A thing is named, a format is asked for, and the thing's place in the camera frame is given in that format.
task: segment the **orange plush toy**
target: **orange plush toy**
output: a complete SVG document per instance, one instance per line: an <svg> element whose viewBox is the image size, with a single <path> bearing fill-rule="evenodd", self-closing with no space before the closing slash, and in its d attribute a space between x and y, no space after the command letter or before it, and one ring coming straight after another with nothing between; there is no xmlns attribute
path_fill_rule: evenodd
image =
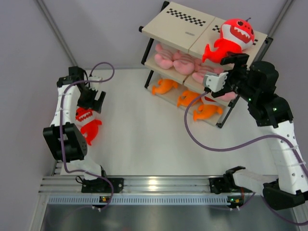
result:
<svg viewBox="0 0 308 231"><path fill-rule="evenodd" d="M228 56L229 52L242 53L243 50L251 47L255 41L255 34L248 20L234 18L223 23L220 29L220 38L214 43L214 48L217 49L211 51L210 45L207 44L202 62L209 59L219 64L222 58Z"/></svg>
<svg viewBox="0 0 308 231"><path fill-rule="evenodd" d="M179 107L180 105L187 107L191 103L191 101L193 101L199 95L200 95L199 93L196 93L190 90L184 91L182 95L180 95L178 98L177 107Z"/></svg>
<svg viewBox="0 0 308 231"><path fill-rule="evenodd" d="M174 88L178 88L178 83L176 81L173 81L172 79L160 79L158 81L158 85L157 86L153 86L152 87L152 94L165 94L168 91L170 91L173 87Z"/></svg>
<svg viewBox="0 0 308 231"><path fill-rule="evenodd" d="M212 105L212 104L202 104L197 110L193 112L193 120L196 121L198 119L209 119L215 113L222 115L223 110L221 107Z"/></svg>

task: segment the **pink plush toy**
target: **pink plush toy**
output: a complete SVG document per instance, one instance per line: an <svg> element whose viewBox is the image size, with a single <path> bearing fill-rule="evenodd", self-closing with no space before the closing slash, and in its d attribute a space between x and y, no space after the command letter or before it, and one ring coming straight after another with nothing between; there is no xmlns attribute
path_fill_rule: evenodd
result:
<svg viewBox="0 0 308 231"><path fill-rule="evenodd" d="M164 49L160 43L155 46L155 50L157 51L154 56L156 64L165 70L171 68L173 66L173 52Z"/></svg>
<svg viewBox="0 0 308 231"><path fill-rule="evenodd" d="M173 66L180 74L190 75L194 71L194 58L191 55L177 51L173 60Z"/></svg>
<svg viewBox="0 0 308 231"><path fill-rule="evenodd" d="M194 70L195 72L192 74L192 78L194 80L196 80L198 83L201 83L203 82L203 78L204 78L204 75L207 73L207 72L213 72L213 73L216 73L216 74L220 74L223 72L223 69L220 68L220 67L211 67L211 66L208 66L208 65L204 65L201 61L201 59L195 59L195 63L194 63Z"/></svg>

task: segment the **plush toy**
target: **plush toy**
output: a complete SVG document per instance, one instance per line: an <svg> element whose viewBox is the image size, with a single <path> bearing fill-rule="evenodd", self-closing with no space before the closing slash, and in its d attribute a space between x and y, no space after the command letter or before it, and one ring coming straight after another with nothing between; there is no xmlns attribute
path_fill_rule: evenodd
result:
<svg viewBox="0 0 308 231"><path fill-rule="evenodd" d="M222 114L223 110L221 107L212 104L202 104L198 107L198 111L194 110L193 112L193 120L196 121L198 119L209 119L215 113Z"/></svg>
<svg viewBox="0 0 308 231"><path fill-rule="evenodd" d="M214 43L215 51L211 51L210 45L205 47L202 62L206 59L214 63L220 63L222 58L228 56L228 52L242 53L252 46L255 41L254 30L250 23L239 18L229 19L220 28L220 38Z"/></svg>
<svg viewBox="0 0 308 231"><path fill-rule="evenodd" d="M184 91L182 93L182 95L180 95L179 98L178 98L177 107L179 107L180 105L187 107L199 95L200 95L199 93L193 92L193 91L190 91L190 90Z"/></svg>
<svg viewBox="0 0 308 231"><path fill-rule="evenodd" d="M154 60L158 66L167 70L173 66L173 52L170 49L164 49L163 46L158 43L155 46L157 54L154 56Z"/></svg>
<svg viewBox="0 0 308 231"><path fill-rule="evenodd" d="M204 75L207 72L213 72L216 74L220 74L223 72L223 69L220 67L211 67L209 65L204 65L201 59L195 59L194 70L195 72L192 74L192 78L201 84L203 83Z"/></svg>
<svg viewBox="0 0 308 231"><path fill-rule="evenodd" d="M80 132L88 145L92 145L91 142L98 134L99 125L102 125L102 122L95 118L94 113L93 110L82 107L76 110L76 124L81 127Z"/></svg>
<svg viewBox="0 0 308 231"><path fill-rule="evenodd" d="M173 66L182 75L190 75L194 71L194 60L191 55L177 51L173 55Z"/></svg>
<svg viewBox="0 0 308 231"><path fill-rule="evenodd" d="M176 81L173 81L172 79L160 79L158 81L158 85L157 86L153 86L152 87L152 94L165 94L168 91L170 91L173 87L174 88L178 88L178 83Z"/></svg>

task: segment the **gray wall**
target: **gray wall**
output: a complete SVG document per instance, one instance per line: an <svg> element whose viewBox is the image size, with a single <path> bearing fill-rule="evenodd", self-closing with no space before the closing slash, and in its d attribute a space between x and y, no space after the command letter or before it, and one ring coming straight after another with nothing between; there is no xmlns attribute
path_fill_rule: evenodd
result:
<svg viewBox="0 0 308 231"><path fill-rule="evenodd" d="M276 66L280 76L277 93L290 104L294 116L295 133L301 153L308 161L308 1L295 0L274 35L274 41L264 57Z"/></svg>
<svg viewBox="0 0 308 231"><path fill-rule="evenodd" d="M78 64L108 60L117 67L140 65L148 38L138 32L163 0L44 0ZM268 32L284 0L174 0L220 18L248 18Z"/></svg>
<svg viewBox="0 0 308 231"><path fill-rule="evenodd" d="M0 226L29 226L53 159L42 136L69 62L32 0L0 1Z"/></svg>

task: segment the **metal frame pole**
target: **metal frame pole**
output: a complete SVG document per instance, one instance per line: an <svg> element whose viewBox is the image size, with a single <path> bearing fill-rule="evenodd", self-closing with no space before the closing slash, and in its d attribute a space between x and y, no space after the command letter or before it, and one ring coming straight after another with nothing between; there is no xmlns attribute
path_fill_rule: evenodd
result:
<svg viewBox="0 0 308 231"><path fill-rule="evenodd" d="M46 4L43 0L34 0L34 2L37 4L39 10L43 13L47 23L51 27L51 30L53 31L54 35L56 36L60 46L62 47L63 51L65 52L67 58L71 62L73 66L78 66L76 59L74 58L71 50L69 49L65 39L63 38L63 35L61 31L59 30L57 24L55 23L52 15L50 14Z"/></svg>

